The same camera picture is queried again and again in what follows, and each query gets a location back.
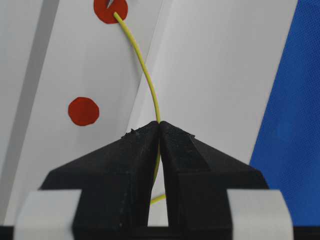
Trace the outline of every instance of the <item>white background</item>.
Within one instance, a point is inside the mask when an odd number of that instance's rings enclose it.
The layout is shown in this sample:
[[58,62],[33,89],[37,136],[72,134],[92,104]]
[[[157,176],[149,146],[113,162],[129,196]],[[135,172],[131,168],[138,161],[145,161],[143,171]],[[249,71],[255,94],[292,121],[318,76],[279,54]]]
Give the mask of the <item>white background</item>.
[[[174,0],[152,73],[161,118],[248,164],[296,4]],[[129,129],[155,119],[146,88]],[[153,195],[161,193],[162,169]],[[168,224],[166,214],[165,201],[156,203],[149,224]]]

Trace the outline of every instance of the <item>red dot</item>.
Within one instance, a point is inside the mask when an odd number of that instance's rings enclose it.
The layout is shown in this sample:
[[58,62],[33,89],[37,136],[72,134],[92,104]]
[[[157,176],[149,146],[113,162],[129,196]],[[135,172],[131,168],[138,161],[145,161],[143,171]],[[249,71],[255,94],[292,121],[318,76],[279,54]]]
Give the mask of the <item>red dot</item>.
[[74,124],[87,126],[99,118],[99,107],[90,98],[77,97],[69,104],[68,114]]
[[114,0],[107,8],[108,0],[94,0],[93,8],[98,18],[106,24],[116,24],[118,21],[114,17],[114,12],[124,20],[128,14],[128,4],[126,0]]

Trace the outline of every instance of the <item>yellow cable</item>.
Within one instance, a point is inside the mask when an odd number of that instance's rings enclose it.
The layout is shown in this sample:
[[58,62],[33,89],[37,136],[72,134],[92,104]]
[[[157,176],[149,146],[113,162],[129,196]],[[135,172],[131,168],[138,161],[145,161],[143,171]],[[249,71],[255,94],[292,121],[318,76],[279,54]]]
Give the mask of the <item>yellow cable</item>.
[[[155,117],[156,117],[156,121],[158,123],[160,123],[161,119],[160,119],[160,109],[159,109],[159,103],[157,100],[157,95],[155,92],[155,88],[154,85],[152,83],[150,74],[148,72],[148,69],[145,65],[144,59],[142,57],[141,51],[139,49],[139,46],[137,44],[137,41],[135,40],[134,36],[132,35],[132,33],[130,32],[129,28],[127,27],[126,23],[122,20],[122,18],[119,16],[119,14],[117,12],[114,12],[113,16],[115,17],[115,19],[118,21],[118,23],[120,24],[120,26],[122,27],[122,30],[124,31],[125,35],[128,37],[128,39],[130,40],[131,45],[133,46],[135,53],[139,59],[140,65],[142,67],[142,70],[144,72],[146,81],[149,85],[150,88],[150,92],[152,95],[152,99],[153,99],[153,105],[154,105],[154,110],[155,110]],[[157,178],[157,174],[158,174],[158,169],[159,169],[159,163],[160,163],[160,147],[158,146],[158,152],[156,155],[156,162],[155,162],[155,169],[154,169],[154,175],[153,175],[153,183],[155,183],[156,178]],[[164,199],[166,197],[165,194],[158,196],[156,198],[153,198],[151,200],[151,204],[154,204],[158,201],[160,201],[161,199]]]
[[160,196],[156,196],[155,198],[151,199],[150,204],[155,204],[156,202],[159,202],[160,200],[165,199],[165,198],[166,198],[165,194],[162,194]]

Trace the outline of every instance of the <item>gray surface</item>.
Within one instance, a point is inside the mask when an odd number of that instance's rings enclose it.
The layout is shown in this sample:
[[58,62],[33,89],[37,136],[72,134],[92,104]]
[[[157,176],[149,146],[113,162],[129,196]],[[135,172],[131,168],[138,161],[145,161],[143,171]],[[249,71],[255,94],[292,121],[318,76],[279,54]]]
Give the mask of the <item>gray surface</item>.
[[41,7],[0,176],[0,224],[4,223],[58,4],[59,0],[44,0]]

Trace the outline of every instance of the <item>blue backdrop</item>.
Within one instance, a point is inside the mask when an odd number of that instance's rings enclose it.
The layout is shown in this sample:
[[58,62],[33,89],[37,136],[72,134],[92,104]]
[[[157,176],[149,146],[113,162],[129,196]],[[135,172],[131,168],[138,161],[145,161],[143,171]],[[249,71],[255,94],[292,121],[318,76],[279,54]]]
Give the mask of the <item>blue backdrop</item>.
[[298,1],[250,164],[295,225],[320,225],[320,0]]

